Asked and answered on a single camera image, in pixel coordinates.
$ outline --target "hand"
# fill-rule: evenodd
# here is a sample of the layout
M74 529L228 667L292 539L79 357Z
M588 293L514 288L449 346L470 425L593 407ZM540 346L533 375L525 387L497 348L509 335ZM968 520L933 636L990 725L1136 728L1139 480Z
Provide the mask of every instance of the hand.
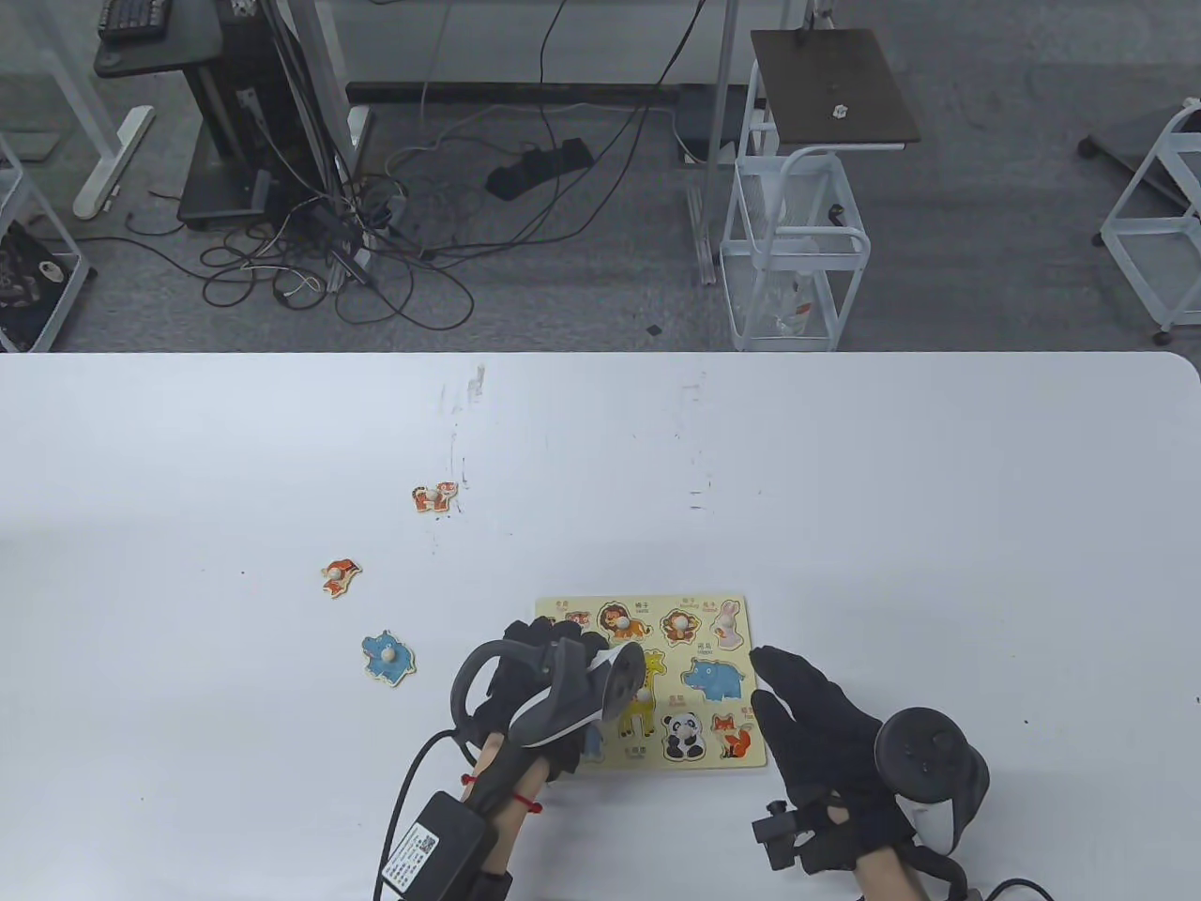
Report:
M852 704L803 657L755 648L751 666L776 692L754 692L751 706L802 822L820 835L835 828L827 807L843 807L849 815L854 857L836 865L854 865L870 852L912 839L913 827L876 769L880 721Z
M596 632L582 632L578 623L567 620L552 623L545 616L539 616L528 625L518 620L504 629L504 638L536 648L561 638L574 639L587 649L590 661L597 651L609 646L609 643ZM488 685L488 700L472 715L479 734L507 734L518 709L548 686L549 682L539 673L519 661L502 657L496 666L492 681ZM575 772L584 753L584 729L576 729L538 748L538 752L550 765L548 781L555 780L561 772Z

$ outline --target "white metal cart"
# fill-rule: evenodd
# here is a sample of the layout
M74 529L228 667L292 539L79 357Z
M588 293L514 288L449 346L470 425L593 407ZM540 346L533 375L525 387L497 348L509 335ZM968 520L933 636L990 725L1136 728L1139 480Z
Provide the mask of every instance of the white metal cart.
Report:
M740 351L838 348L872 243L838 154L904 144L814 144L779 155L770 103L757 121L763 82L751 67L734 186L722 233L722 286ZM764 155L754 153L761 148ZM830 273L849 281L836 297Z
M1190 99L1173 115L1130 184L1093 235L1093 244L1110 249L1115 262L1159 323L1155 344L1172 340L1173 326L1201 324L1201 132L1185 131L1201 101ZM1122 210L1152 163L1159 161L1176 181L1189 207L1183 216L1123 219Z
M0 348L7 353L48 351L62 327L62 321L79 296L84 281L94 275L95 270L62 225L62 220L58 217L46 197L37 190L37 185L34 184L29 173L22 167L20 160L17 159L17 154L8 145L4 133L0 132L0 237L8 232L18 215L29 205L37 207L38 211L54 226L54 231L58 232L62 243L66 244L65 251L54 253L54 257L61 263L61 275L56 278L64 280L64 287L54 309L50 310L46 321L40 323L38 334L28 342L28 346L23 346L22 342L6 334L2 323L0 323ZM49 268L56 269L58 267L49 264Z

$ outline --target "gray carpet floor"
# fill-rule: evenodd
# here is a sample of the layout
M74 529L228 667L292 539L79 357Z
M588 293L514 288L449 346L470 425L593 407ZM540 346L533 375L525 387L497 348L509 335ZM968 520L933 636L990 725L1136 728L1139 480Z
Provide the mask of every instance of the gray carpet floor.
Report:
M56 6L64 4L79 8L78 40L85 43L94 4ZM1080 160L1075 147L1100 125L1201 94L1195 0L962 0L954 10L940 0L860 0L843 4L838 18L877 30L924 135L921 144L900 154L847 159L873 256L843 348L1151 348L1154 324L1107 252L1088 240L1125 177L1101 160ZM153 76L102 83L100 90L114 113L151 102L159 120L112 210L71 227L79 237L123 235L131 215L137 228L171 227L172 203L147 191L172 193L183 185L198 124L186 86L175 76ZM428 127L436 133L470 112L434 107ZM620 114L597 109L552 118L560 139L581 137L594 151L621 121ZM68 132L50 161L34 169L55 205L68 210L92 155L53 83L0 72L0 127ZM545 144L538 117L528 113L496 112L461 133L509 149ZM364 169L378 172L393 149L419 137L413 109L377 108ZM542 235L562 234L586 219L628 147L629 132L556 205ZM506 161L478 143L447 142L406 166L406 177L428 187L417 195L411 227L434 232L431 240L450 232L459 241L512 235L552 189L512 204L483 195L488 173ZM694 179L699 173L677 162L668 117L652 114L628 174L582 235L455 269L477 308L467 324L448 333L400 320L348 326L331 303L292 312L265 288L233 309L214 309L201 300L197 281L153 255L118 243L89 244L101 275L85 290L56 348L725 350L723 296L700 287L691 243L685 190ZM727 175L723 197L728 184ZM1146 203L1157 207L1151 197ZM145 240L201 270L198 253L214 239L183 232ZM404 269L389 263L384 273L386 293L404 296ZM223 299L220 290L213 294ZM456 286L423 274L408 312L447 322L462 304ZM340 305L352 318L387 312L358 288ZM1201 329L1177 335L1171 350L1201 360Z

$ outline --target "tiger puzzle piece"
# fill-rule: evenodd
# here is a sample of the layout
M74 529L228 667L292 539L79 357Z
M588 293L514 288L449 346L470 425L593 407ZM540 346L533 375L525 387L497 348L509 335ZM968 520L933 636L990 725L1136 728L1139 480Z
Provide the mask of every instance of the tiger puzzle piece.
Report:
M448 513L458 494L458 482L438 482L434 488L418 485L413 489L413 503L418 513Z
M363 571L355 566L353 560L335 560L321 571L322 577L327 579L322 587L329 592L330 597L341 597L351 586L351 579L360 572Z
M676 607L659 620L659 626L668 644L675 648L677 644L692 644L693 639L697 638L697 629L700 628L700 620Z
M633 619L625 604L605 604L600 608L597 620L600 622L600 627L617 642L646 638L651 634L651 627L643 620Z
M736 651L742 646L742 636L737 631L739 611L742 604L729 599L722 602L722 609L713 620L713 634L717 636L717 648L722 651Z
M707 702L742 698L742 674L733 663L692 658L692 669L680 675L689 688L697 688Z
M621 723L617 727L617 734L623 739L634 734L635 717L639 726L643 727L644 739L655 734L655 676L667 675L668 668L663 662L663 651L647 651L644 656L646 657L646 679L643 681L643 687L634 694L634 699L622 712Z
M388 629L375 638L368 636L363 639L363 656L368 658L368 674L388 682L393 688L410 673L417 672L413 652Z

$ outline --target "label sticker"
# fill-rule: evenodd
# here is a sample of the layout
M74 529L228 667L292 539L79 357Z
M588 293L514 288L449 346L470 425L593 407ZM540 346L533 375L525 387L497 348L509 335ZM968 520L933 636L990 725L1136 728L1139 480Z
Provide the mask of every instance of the label sticker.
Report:
M438 837L420 823L413 823L400 840L400 847L388 859L383 878L392 883L396 891L408 891L408 887L422 872L422 867L436 847Z

